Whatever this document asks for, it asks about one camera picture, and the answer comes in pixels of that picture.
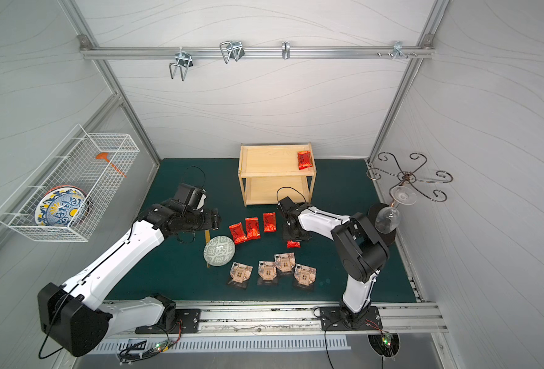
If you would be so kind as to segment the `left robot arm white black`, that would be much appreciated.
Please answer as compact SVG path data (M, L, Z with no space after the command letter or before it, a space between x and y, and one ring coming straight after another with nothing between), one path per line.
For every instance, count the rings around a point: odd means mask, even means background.
M176 304L163 295L137 301L107 303L111 290L147 254L181 232L216 230L217 209L180 212L170 202L154 204L130 229L88 267L61 285L38 292L41 330L74 357L92 351L105 338L138 327L169 332L175 326Z

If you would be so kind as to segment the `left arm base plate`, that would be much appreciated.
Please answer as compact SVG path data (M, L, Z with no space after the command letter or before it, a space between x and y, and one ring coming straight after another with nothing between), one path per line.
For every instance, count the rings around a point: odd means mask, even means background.
M167 309L156 324L142 326L135 329L138 335L168 334L195 334L198 332L198 323L201 317L200 309Z

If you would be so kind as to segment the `red tea bag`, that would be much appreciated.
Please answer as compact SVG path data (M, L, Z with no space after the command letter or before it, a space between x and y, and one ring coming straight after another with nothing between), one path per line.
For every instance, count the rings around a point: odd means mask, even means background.
M305 170L313 167L313 158L310 151L298 152L298 168Z
M247 235L245 234L243 224L241 222L232 224L229 226L231 237L233 242L238 245L247 241Z
M299 241L291 241L289 240L287 242L287 247L289 249L294 249L294 248L301 248L301 243Z
M261 238L260 222L258 217L246 218L246 237L248 241Z
M274 233L278 230L275 212L264 213L263 219L265 233Z

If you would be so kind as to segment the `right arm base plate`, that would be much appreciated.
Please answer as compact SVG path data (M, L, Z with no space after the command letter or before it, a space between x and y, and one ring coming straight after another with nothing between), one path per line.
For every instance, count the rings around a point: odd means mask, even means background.
M352 313L345 306L316 307L313 316L321 322L323 331L381 331L378 307L368 305L361 312Z

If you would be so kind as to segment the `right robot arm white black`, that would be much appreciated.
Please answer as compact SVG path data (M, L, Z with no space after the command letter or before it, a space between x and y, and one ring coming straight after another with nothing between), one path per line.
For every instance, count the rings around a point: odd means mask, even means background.
M371 304L376 279L390 258L390 247L362 213L335 215L289 197L277 202L284 218L286 241L309 241L313 234L333 241L348 274L341 305L351 315L362 315Z

